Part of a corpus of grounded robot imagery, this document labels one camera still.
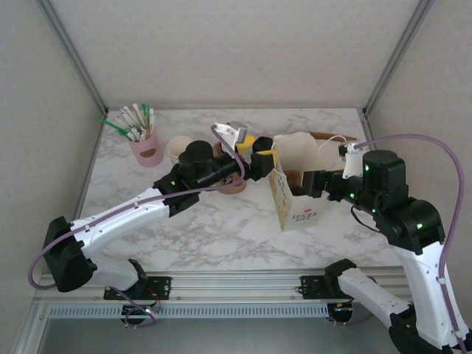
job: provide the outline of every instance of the white marble surface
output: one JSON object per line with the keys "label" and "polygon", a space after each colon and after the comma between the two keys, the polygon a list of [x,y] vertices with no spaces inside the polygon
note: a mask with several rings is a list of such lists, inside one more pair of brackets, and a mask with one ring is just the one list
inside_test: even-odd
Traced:
{"label": "white marble surface", "polygon": [[[255,136],[319,131],[364,140],[353,108],[157,111],[157,118],[163,147],[177,135],[213,143],[211,124],[231,120],[244,122]],[[157,167],[140,167],[128,143],[105,127],[82,216],[134,197],[170,168],[167,154]],[[372,224],[368,216],[362,220]],[[104,254],[137,259],[146,271],[320,268],[345,257],[358,266],[400,264],[386,238],[358,225],[345,202],[331,203],[311,229],[281,232],[266,178],[249,181],[237,195],[202,193],[200,203],[114,241]]]}

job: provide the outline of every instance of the pink pen holder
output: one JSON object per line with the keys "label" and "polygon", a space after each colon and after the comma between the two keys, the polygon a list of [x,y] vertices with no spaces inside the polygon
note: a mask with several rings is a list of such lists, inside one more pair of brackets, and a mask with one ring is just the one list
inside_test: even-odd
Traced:
{"label": "pink pen holder", "polygon": [[164,158],[159,140],[157,139],[156,131],[154,131],[149,139],[143,142],[128,142],[131,146],[138,164],[143,167],[157,166]]}

